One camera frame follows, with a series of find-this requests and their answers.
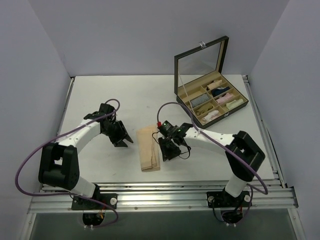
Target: dark blue sock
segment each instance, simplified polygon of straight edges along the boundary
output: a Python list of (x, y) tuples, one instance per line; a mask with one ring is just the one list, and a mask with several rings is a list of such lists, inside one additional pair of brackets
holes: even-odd
[(226, 86), (226, 87), (223, 88), (223, 89), (215, 88), (215, 89), (213, 89), (213, 90), (211, 91), (211, 94), (212, 94), (212, 96), (216, 97), (216, 96), (218, 96), (218, 95), (220, 95), (220, 94), (228, 91), (229, 89), (230, 89), (229, 86)]

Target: metal frame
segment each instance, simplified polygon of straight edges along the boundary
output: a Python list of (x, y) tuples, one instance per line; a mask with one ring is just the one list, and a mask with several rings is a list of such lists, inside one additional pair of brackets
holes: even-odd
[[(68, 107), (75, 78), (71, 79), (65, 107), (58, 129), (60, 133), (62, 122)], [(248, 92), (254, 115), (256, 117), (263, 143), (273, 169), (275, 179), (264, 181), (269, 190), (268, 195), (254, 192), (252, 209), (287, 209), (295, 235), (298, 240), (304, 240), (305, 234), (298, 215), (298, 202), (293, 188), (285, 186), (280, 165), (276, 157), (272, 141), (265, 127), (258, 107), (254, 101), (248, 76), (244, 76), (245, 87)], [(117, 212), (164, 212), (164, 211), (212, 211), (207, 207), (206, 192), (222, 190), (227, 181), (186, 181), (186, 182), (149, 182), (149, 183), (98, 183), (103, 193), (117, 193)], [(260, 188), (257, 180), (252, 184)], [(61, 192), (63, 189), (42, 186), (42, 192)], [(69, 196), (33, 197), (30, 203), (27, 220), (21, 239), (29, 239), (36, 214), (44, 213), (83, 213), (71, 211), (72, 199)]]

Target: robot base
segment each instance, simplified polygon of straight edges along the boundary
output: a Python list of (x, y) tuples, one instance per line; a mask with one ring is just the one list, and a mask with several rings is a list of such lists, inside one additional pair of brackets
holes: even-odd
[(240, 206), (249, 207), (250, 194), (242, 191), (238, 197), (232, 197), (223, 191), (208, 191), (206, 199), (209, 208), (238, 208)]
[[(107, 204), (113, 209), (117, 209), (118, 195), (116, 193), (101, 193), (98, 201)], [(72, 210), (108, 210), (101, 204), (80, 198), (78, 196), (73, 197)]]

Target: white wall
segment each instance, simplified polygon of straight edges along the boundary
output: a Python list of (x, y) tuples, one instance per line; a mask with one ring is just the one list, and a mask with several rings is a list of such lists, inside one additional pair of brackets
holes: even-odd
[[(27, 0), (0, 2), (0, 238), (20, 235), (30, 198), (15, 187), (23, 159), (58, 128), (70, 77)], [(38, 189), (39, 155), (23, 170)]]
[(308, 240), (320, 236), (319, 13), (319, 0), (290, 0), (251, 76)]
[(288, 0), (29, 2), (75, 76), (173, 74), (174, 55), (224, 35), (223, 72), (248, 74)]

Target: folded fabric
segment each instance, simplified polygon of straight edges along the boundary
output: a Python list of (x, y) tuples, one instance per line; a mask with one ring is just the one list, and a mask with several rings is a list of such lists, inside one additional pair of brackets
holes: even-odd
[(222, 80), (215, 80), (212, 83), (210, 83), (208, 86), (206, 86), (207, 90), (212, 90), (218, 87), (220, 84), (222, 84)]
[(233, 95), (232, 93), (228, 93), (228, 92), (227, 92), (224, 96), (219, 97), (219, 98), (216, 100), (216, 102), (217, 102), (218, 104), (223, 104), (223, 103), (225, 103), (226, 101), (232, 99), (234, 96), (235, 96), (235, 95)]
[(203, 117), (201, 120), (204, 123), (208, 123), (210, 121), (212, 121), (213, 119), (216, 119), (219, 115), (219, 111), (218, 110), (213, 110), (212, 112), (209, 112), (205, 117)]
[(160, 170), (159, 149), (158, 144), (155, 141), (157, 132), (156, 125), (150, 125), (136, 131), (142, 172)]
[(195, 108), (196, 106), (199, 106), (200, 104), (203, 104), (209, 100), (210, 100), (210, 97), (206, 93), (204, 93), (201, 96), (198, 96), (197, 98), (191, 100), (190, 103), (191, 103), (191, 106)]
[(201, 114), (204, 114), (205, 112), (208, 112), (210, 109), (212, 109), (214, 106), (210, 103), (210, 102), (208, 102), (208, 103), (206, 103), (205, 105), (203, 105), (203, 106), (201, 106), (199, 109), (197, 109), (196, 111), (195, 111), (195, 114), (197, 115), (197, 116), (199, 116), (199, 115), (201, 115)]
[(224, 92), (228, 91), (229, 89), (230, 89), (229, 86), (226, 86), (226, 87), (218, 87), (218, 88), (216, 88), (216, 89), (213, 89), (213, 90), (211, 91), (211, 94), (212, 94), (212, 96), (216, 97), (216, 96), (218, 96), (218, 95), (220, 95), (220, 94), (223, 94)]
[(231, 102), (228, 102), (227, 104), (225, 104), (225, 106), (231, 110), (231, 109), (234, 109), (236, 107), (238, 107), (239, 105), (241, 105), (242, 103), (244, 102), (243, 99), (238, 99), (238, 100), (233, 100)]

